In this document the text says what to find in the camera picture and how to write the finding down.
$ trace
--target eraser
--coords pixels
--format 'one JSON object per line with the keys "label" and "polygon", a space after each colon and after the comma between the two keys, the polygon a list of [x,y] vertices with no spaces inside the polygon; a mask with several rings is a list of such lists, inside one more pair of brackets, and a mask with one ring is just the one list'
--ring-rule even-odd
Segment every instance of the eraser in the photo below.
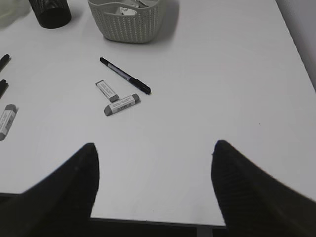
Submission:
{"label": "eraser", "polygon": [[109,99],[110,102],[115,102],[119,99],[119,96],[110,88],[109,85],[101,80],[96,83],[96,86],[102,91],[102,93]]}
{"label": "eraser", "polygon": [[0,141],[2,141],[8,134],[13,120],[16,115],[16,106],[7,105],[4,109],[3,114],[0,117]]}
{"label": "eraser", "polygon": [[140,102],[139,96],[137,94],[133,94],[133,95],[125,97],[124,99],[116,101],[115,103],[108,105],[107,107],[105,107],[104,113],[106,116],[110,116],[119,111],[125,110],[128,107],[136,105],[139,102]]}

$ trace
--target black marker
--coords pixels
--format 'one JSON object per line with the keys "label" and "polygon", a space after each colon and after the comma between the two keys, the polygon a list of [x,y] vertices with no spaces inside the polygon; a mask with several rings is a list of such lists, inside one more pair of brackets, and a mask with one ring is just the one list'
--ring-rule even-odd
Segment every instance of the black marker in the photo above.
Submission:
{"label": "black marker", "polygon": [[0,98],[4,94],[7,87],[8,87],[8,83],[6,82],[6,80],[0,80]]}
{"label": "black marker", "polygon": [[8,54],[6,54],[0,59],[0,71],[2,70],[2,68],[5,67],[5,65],[9,62],[9,60],[10,60],[10,55]]}
{"label": "black marker", "polygon": [[122,78],[124,78],[125,80],[129,81],[131,84],[133,84],[135,87],[137,87],[138,89],[140,89],[141,91],[143,91],[146,94],[150,94],[152,92],[152,90],[146,86],[145,84],[143,84],[139,79],[135,79],[134,77],[131,77],[129,74],[125,73],[123,70],[121,70],[120,68],[114,66],[112,63],[110,63],[108,60],[104,59],[104,58],[100,58],[100,61],[105,64],[107,67],[111,68],[114,72],[116,72],[117,74],[119,74]]}

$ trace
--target barcode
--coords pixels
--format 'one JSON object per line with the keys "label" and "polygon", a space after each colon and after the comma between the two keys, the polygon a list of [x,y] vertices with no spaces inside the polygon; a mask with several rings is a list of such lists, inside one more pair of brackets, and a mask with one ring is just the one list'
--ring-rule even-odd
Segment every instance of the barcode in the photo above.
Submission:
{"label": "barcode", "polygon": [[132,103],[129,103],[129,104],[127,104],[127,105],[124,105],[124,106],[118,108],[118,112],[121,111],[121,110],[124,110],[124,109],[126,109],[126,108],[128,108],[128,107],[130,107],[131,105],[132,105]]}
{"label": "barcode", "polygon": [[13,119],[14,119],[14,116],[11,115],[10,119],[8,120],[8,123],[5,126],[5,129],[6,129],[7,132],[9,131],[9,129],[10,129],[11,125],[12,125]]}

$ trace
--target table surface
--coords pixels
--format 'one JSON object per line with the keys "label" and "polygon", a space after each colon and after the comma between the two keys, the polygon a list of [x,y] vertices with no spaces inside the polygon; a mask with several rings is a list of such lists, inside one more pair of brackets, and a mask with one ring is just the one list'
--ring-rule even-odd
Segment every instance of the table surface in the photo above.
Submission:
{"label": "table surface", "polygon": [[[86,1],[41,28],[32,12],[0,32],[0,110],[19,111],[0,142],[0,192],[20,193],[87,142],[100,160],[92,217],[223,225],[210,170],[225,139],[316,199],[316,94],[274,0],[169,0],[149,44],[103,38]],[[152,88],[146,95],[99,62]],[[104,79],[141,103],[105,117]]]}

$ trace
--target white woven basket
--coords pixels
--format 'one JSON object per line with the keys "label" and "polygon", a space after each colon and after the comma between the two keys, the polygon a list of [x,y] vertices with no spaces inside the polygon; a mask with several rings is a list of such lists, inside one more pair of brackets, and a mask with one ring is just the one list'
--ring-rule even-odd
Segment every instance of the white woven basket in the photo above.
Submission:
{"label": "white woven basket", "polygon": [[[113,0],[88,0],[94,20],[105,38],[128,43],[146,43],[157,34],[166,10],[166,0],[146,0],[151,6],[133,7]],[[119,14],[121,7],[135,15]]]}

